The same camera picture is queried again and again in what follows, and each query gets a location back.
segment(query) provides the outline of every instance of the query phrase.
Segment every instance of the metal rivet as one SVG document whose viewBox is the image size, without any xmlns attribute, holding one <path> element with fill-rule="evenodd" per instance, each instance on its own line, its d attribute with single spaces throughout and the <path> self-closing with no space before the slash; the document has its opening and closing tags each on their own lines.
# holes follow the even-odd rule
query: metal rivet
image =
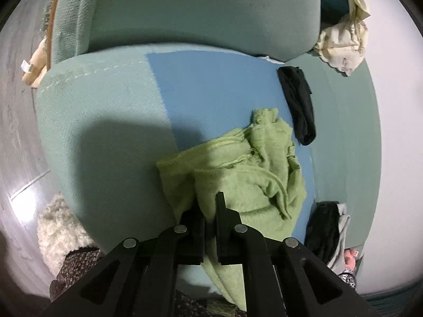
<svg viewBox="0 0 423 317">
<path fill-rule="evenodd" d="M 295 239 L 293 237 L 289 237 L 285 240 L 285 244 L 288 247 L 295 248 L 298 245 L 298 241 L 297 241 L 297 239 Z"/>
<path fill-rule="evenodd" d="M 187 232 L 188 228 L 185 225 L 179 224 L 176 225 L 173 228 L 174 232 L 176 232 L 177 234 L 183 234 L 184 232 Z"/>
<path fill-rule="evenodd" d="M 247 232 L 248 228 L 246 225 L 244 224 L 238 224 L 235 226 L 235 231 L 239 232 L 240 234 L 243 234 L 244 232 Z"/>
<path fill-rule="evenodd" d="M 123 246 L 125 248 L 133 248 L 137 245 L 137 241 L 134 240 L 133 238 L 127 238 L 126 240 L 123 241 Z"/>
</svg>

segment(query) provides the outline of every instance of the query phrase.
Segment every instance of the green towel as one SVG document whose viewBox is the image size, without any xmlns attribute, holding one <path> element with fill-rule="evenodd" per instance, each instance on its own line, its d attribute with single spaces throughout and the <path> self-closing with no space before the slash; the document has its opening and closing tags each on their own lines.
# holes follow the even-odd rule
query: green towel
<svg viewBox="0 0 423 317">
<path fill-rule="evenodd" d="M 222 191 L 226 206 L 265 237 L 282 241 L 295 227 L 306 197 L 305 182 L 291 140 L 292 129 L 277 109 L 257 109 L 253 123 L 157 163 L 164 194 L 180 220 L 195 196 L 212 221 L 214 197 Z M 203 268 L 223 296 L 246 310 L 242 266 L 221 266 L 216 239 L 208 242 Z"/>
</svg>

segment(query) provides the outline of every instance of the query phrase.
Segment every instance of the cream cloth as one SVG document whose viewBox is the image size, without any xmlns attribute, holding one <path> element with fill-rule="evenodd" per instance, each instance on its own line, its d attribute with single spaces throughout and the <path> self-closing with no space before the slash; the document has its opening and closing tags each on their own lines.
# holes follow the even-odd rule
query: cream cloth
<svg viewBox="0 0 423 317">
<path fill-rule="evenodd" d="M 314 49 L 333 68 L 350 76 L 364 58 L 369 9 L 364 0 L 348 0 L 350 13 L 335 26 L 324 29 Z"/>
</svg>

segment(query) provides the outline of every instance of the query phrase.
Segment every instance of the gray cloth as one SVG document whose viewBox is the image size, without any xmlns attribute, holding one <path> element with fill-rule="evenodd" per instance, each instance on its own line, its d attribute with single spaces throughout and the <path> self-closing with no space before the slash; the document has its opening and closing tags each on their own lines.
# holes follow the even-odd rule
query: gray cloth
<svg viewBox="0 0 423 317">
<path fill-rule="evenodd" d="M 345 271 L 345 238 L 346 230 L 350 224 L 351 216 L 346 214 L 346 204 L 338 204 L 339 210 L 339 242 L 335 254 L 327 263 L 327 266 L 337 275 Z"/>
</svg>

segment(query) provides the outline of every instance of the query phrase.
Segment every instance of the wooden floor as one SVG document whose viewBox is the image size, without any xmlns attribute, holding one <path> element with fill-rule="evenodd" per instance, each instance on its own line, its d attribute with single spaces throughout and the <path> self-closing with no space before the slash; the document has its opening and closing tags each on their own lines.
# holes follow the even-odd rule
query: wooden floor
<svg viewBox="0 0 423 317">
<path fill-rule="evenodd" d="M 38 136 L 34 92 L 20 69 L 43 37 L 48 1 L 22 0 L 0 32 L 0 305 L 13 316 L 36 316 L 53 279 L 36 218 L 58 189 Z"/>
</svg>

